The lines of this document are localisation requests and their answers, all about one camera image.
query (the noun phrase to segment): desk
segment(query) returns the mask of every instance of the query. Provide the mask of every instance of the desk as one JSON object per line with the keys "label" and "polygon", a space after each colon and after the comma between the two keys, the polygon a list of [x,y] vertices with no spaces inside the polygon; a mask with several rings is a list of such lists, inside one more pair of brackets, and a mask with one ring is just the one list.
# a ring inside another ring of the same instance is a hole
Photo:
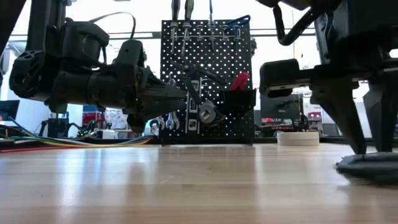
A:
{"label": "desk", "polygon": [[398,223],[398,191],[350,183],[348,146],[145,146],[0,154],[0,223]]}

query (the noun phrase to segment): computer monitor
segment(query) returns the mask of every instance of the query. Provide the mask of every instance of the computer monitor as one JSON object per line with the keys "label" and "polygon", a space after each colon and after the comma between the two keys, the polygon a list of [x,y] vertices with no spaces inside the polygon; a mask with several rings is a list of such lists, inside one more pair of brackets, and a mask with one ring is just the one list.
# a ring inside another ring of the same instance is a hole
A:
{"label": "computer monitor", "polygon": [[261,117],[272,119],[296,119],[300,117],[302,95],[269,98],[261,95]]}
{"label": "computer monitor", "polygon": [[1,119],[3,121],[9,121],[8,117],[16,119],[18,107],[19,107],[19,100],[0,101]]}

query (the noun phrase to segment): wrench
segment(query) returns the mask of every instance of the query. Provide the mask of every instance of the wrench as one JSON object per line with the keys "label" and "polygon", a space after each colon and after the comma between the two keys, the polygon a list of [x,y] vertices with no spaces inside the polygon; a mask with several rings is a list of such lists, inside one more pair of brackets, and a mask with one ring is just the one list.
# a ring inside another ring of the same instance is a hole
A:
{"label": "wrench", "polygon": [[180,128],[180,121],[177,118],[177,112],[173,111],[172,116],[173,116],[173,121],[175,124],[175,129],[178,130]]}
{"label": "wrench", "polygon": [[164,129],[164,127],[166,127],[164,121],[163,121],[163,117],[162,116],[158,116],[157,118],[155,118],[157,120],[157,122],[159,122],[159,128],[161,130]]}
{"label": "wrench", "polygon": [[[174,79],[169,80],[169,85],[176,86],[177,82]],[[176,112],[170,112],[166,121],[166,127],[170,130],[174,128],[174,125],[177,125],[177,129],[180,128],[180,122],[177,119]]]}
{"label": "wrench", "polygon": [[173,128],[174,128],[174,121],[173,121],[173,113],[172,112],[169,113],[169,118],[167,118],[167,121],[166,121],[166,127],[167,127],[167,129],[170,129],[170,130],[173,130]]}

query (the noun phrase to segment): red object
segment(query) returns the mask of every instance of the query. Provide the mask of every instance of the red object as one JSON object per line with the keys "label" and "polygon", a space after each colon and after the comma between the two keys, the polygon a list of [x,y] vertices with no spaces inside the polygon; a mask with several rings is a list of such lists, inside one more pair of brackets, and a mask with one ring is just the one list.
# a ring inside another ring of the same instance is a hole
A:
{"label": "red object", "polygon": [[244,90],[245,84],[248,82],[249,74],[246,72],[240,73],[238,77],[236,77],[235,82],[232,84],[232,91],[234,90]]}
{"label": "red object", "polygon": [[322,114],[321,114],[321,112],[311,112],[311,113],[308,113],[308,118],[313,118],[313,119],[322,121]]}
{"label": "red object", "polygon": [[268,122],[273,122],[273,121],[274,121],[274,119],[272,119],[272,118],[262,118],[261,119],[262,123],[268,123]]}
{"label": "red object", "polygon": [[83,113],[83,125],[88,125],[90,121],[101,120],[101,113],[95,112],[84,112]]}

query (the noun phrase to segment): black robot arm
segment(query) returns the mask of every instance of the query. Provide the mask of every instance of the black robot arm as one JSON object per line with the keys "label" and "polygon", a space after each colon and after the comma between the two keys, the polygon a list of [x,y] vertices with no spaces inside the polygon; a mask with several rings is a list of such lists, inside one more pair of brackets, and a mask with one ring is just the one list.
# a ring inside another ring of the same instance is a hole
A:
{"label": "black robot arm", "polygon": [[65,22],[70,3],[32,0],[27,48],[9,79],[16,95],[43,101],[53,113],[66,113],[68,103],[120,108],[136,133],[148,119],[185,107],[187,92],[144,66],[140,41],[125,41],[111,65],[99,62],[109,35],[92,22]]}

